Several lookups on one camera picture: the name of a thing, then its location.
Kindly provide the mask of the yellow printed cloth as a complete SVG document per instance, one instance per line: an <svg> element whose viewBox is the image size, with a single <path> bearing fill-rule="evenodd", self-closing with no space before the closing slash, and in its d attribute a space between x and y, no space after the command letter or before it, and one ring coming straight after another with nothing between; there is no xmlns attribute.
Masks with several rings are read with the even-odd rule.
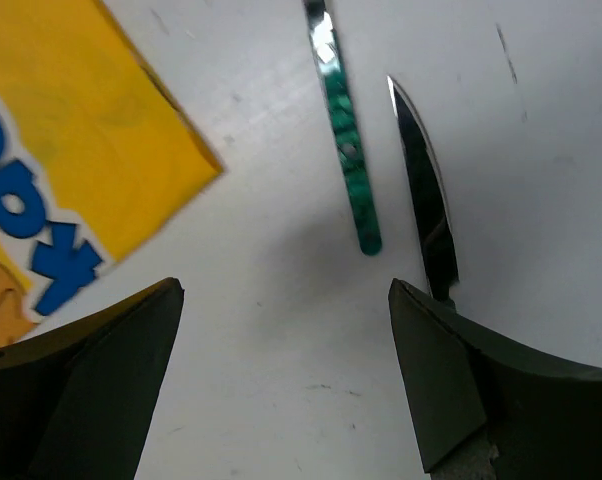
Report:
<svg viewBox="0 0 602 480"><path fill-rule="evenodd" d="M0 1L0 348L221 172L101 1Z"/></svg>

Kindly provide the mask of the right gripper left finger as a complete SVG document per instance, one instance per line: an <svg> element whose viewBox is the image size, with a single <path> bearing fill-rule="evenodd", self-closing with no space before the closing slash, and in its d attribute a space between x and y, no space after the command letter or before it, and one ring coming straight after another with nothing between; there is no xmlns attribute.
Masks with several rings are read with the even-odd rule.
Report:
<svg viewBox="0 0 602 480"><path fill-rule="evenodd" d="M177 335L166 278L0 348L0 479L132 479Z"/></svg>

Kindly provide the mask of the fork with teal handle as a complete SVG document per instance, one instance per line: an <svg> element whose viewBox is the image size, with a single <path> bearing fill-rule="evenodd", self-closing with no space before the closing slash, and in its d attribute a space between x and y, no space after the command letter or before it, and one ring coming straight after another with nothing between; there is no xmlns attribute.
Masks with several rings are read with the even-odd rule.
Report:
<svg viewBox="0 0 602 480"><path fill-rule="evenodd" d="M359 247L374 256L382 249L381 231L335 25L326 1L305 1L303 6Z"/></svg>

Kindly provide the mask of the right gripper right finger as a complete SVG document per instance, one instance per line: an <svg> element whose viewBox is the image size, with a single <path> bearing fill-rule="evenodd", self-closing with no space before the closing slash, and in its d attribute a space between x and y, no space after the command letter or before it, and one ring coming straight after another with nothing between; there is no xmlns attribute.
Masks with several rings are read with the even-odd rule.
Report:
<svg viewBox="0 0 602 480"><path fill-rule="evenodd" d="M433 479L602 479L602 368L475 323L402 280L393 338Z"/></svg>

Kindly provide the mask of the knife with teal handle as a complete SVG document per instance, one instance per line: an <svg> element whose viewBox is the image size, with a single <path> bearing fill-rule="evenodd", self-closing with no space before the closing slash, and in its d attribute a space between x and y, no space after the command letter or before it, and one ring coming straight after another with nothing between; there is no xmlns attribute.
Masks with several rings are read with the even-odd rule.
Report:
<svg viewBox="0 0 602 480"><path fill-rule="evenodd" d="M453 308L459 282L457 255L434 149L420 115L396 79L387 78L401 138L410 195L431 296Z"/></svg>

